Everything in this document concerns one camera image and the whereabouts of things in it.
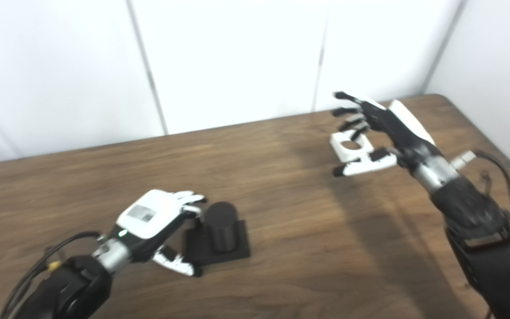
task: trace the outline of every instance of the wood grain tabletop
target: wood grain tabletop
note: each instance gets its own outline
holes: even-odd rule
[[[504,159],[444,97],[401,101],[448,159],[474,148]],[[339,162],[328,139],[340,121],[311,113],[0,163],[0,307],[45,247],[109,231],[159,188],[232,202],[247,221],[252,257],[207,266],[199,279],[130,265],[93,318],[483,318],[440,212],[405,170],[332,177]],[[493,166],[478,160],[462,172],[481,185],[482,170],[508,206]],[[170,241],[178,247],[181,237]],[[93,250],[87,240],[66,252]]]

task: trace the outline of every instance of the label sticker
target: label sticker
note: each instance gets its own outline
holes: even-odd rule
[[[156,212],[151,208],[135,205],[128,213],[127,216],[141,220],[142,222],[148,223],[156,215]]]

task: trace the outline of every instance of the black cylinder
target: black cylinder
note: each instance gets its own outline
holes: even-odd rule
[[[237,211],[228,202],[216,202],[204,214],[214,250],[227,253],[237,246]]]

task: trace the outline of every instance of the robotic arm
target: robotic arm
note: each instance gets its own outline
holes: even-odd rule
[[[202,201],[203,195],[191,191],[149,191],[120,214],[111,232],[101,236],[102,245],[91,256],[74,256],[63,262],[40,283],[13,318],[86,319],[109,298],[113,276],[129,263],[152,259],[182,274],[201,276],[200,267],[183,262],[182,256],[164,246],[164,242],[186,219],[200,218],[200,208],[190,204]],[[12,314],[20,301],[14,293],[26,291],[33,277],[27,274],[27,280],[14,289],[0,318]]]
[[[478,154],[466,152],[452,163],[446,161],[427,131],[399,101],[386,109],[344,92],[334,96],[356,103],[355,107],[332,112],[336,117],[354,114],[340,127],[341,133],[332,135],[334,150],[347,162],[334,169],[334,176],[395,164],[407,169],[442,212],[447,239],[469,283],[483,296],[496,319],[510,319],[510,214],[457,171]],[[393,147],[373,150],[363,136],[369,129],[386,133]],[[334,138],[339,134],[366,147],[354,154],[344,153],[341,138]]]

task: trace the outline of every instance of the black block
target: black block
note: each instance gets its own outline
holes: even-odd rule
[[[216,202],[204,214],[203,226],[210,232],[214,250],[231,252],[237,246],[237,210],[228,202]]]
[[[235,248],[224,253],[219,253],[214,249],[211,232],[205,226],[187,230],[185,233],[186,252],[183,261],[194,263],[198,266],[206,266],[250,257],[251,249],[249,248],[245,220],[236,221],[234,230],[236,238]]]

